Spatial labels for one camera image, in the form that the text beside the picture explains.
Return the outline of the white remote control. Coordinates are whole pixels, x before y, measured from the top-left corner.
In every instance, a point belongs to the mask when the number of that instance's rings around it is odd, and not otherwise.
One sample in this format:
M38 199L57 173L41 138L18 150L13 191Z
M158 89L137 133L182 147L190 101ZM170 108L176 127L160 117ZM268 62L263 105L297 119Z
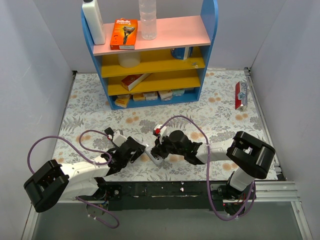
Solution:
M151 159L151 161L155 164L155 165L160 165L164 159L160 156L156 156L154 157L151 153L152 147L151 146L147 146L144 150L145 154Z

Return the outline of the black remote control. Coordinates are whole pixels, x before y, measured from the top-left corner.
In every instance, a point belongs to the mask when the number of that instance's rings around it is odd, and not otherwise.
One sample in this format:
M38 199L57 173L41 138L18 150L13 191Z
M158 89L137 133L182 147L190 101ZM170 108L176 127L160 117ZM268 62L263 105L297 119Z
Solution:
M105 130L104 130L104 133L107 135L107 136L111 136L111 137L113 137L114 136L114 131L112 130L112 128L111 127L108 127L108 128L106 128Z

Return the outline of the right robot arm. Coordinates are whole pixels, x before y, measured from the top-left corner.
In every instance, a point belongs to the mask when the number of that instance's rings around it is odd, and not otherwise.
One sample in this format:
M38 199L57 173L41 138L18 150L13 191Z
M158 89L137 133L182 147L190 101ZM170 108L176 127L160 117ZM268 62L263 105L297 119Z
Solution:
M181 130L169 135L156 129L154 146L145 149L154 164L159 165L168 155L179 155L192 165L209 164L218 161L233 161L238 169L232 173L226 186L227 195L237 199L254 180L266 179L276 150L269 144L244 131L238 131L233 138L207 144L192 142Z

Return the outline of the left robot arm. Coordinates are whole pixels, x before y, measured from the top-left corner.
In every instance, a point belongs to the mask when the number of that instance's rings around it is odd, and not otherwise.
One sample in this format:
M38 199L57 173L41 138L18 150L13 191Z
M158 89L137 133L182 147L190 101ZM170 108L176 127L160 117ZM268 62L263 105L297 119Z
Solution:
M76 163L47 161L23 187L36 212L51 209L58 201L78 196L101 200L106 196L102 178L120 172L144 153L145 145L128 137L121 146L109 149L93 160Z

